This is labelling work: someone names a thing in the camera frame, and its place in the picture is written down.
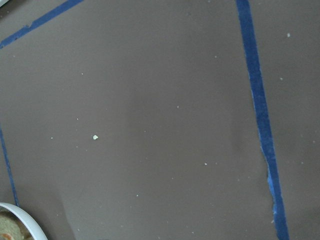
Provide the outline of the white plate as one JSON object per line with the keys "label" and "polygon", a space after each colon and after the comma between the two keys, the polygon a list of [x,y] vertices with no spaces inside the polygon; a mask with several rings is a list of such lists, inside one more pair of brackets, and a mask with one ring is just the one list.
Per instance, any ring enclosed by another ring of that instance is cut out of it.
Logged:
{"label": "white plate", "polygon": [[40,225],[22,208],[10,204],[10,203],[0,203],[0,211],[8,211],[14,214],[28,229],[33,237],[33,240],[47,240],[47,236],[40,227]]}

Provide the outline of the bread slice with fried egg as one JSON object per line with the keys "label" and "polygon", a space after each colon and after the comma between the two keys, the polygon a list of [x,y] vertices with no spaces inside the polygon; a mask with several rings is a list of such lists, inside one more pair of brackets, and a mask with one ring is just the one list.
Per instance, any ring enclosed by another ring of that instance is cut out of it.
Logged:
{"label": "bread slice with fried egg", "polygon": [[25,225],[11,212],[0,212],[1,240],[33,240]]}

